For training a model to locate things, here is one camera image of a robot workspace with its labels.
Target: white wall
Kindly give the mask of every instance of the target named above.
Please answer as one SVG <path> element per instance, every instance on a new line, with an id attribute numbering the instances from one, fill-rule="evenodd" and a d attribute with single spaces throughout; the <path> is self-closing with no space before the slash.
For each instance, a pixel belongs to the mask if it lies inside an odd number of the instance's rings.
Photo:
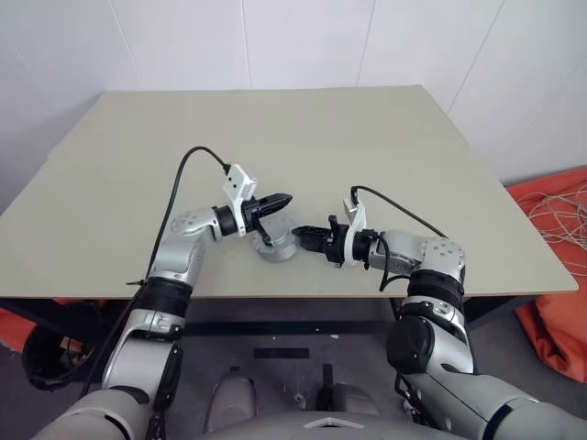
<path id="1" fill-rule="evenodd" d="M 504 182 L 587 163 L 584 0 L 4 0 L 0 212 L 103 90 L 422 83 Z"/>

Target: orange fabric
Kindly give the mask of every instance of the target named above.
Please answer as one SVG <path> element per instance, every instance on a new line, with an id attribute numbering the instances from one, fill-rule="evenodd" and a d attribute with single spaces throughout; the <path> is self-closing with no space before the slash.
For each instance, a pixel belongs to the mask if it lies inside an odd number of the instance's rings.
<path id="1" fill-rule="evenodd" d="M 544 194 L 574 193 L 586 184 L 587 167 L 583 167 L 510 186 L 507 191 L 529 214 L 544 199 Z M 586 194 L 579 199 L 587 206 Z M 551 205 L 556 211 L 570 211 L 567 203 Z M 548 209 L 539 212 L 544 214 L 532 220 L 534 226 L 539 229 L 558 226 Z M 587 264 L 587 253 L 581 247 L 568 242 L 552 243 L 550 247 L 570 272 L 587 275 L 585 268 L 569 264 Z M 542 295 L 515 312 L 538 356 L 547 365 L 572 379 L 587 382 L 587 276 L 575 275 L 575 280 L 579 284 L 577 292 Z"/>
<path id="2" fill-rule="evenodd" d="M 72 300 L 56 300 L 60 304 L 71 303 Z M 28 334 L 35 327 L 35 323 L 0 309 L 0 344 L 22 353 Z"/>

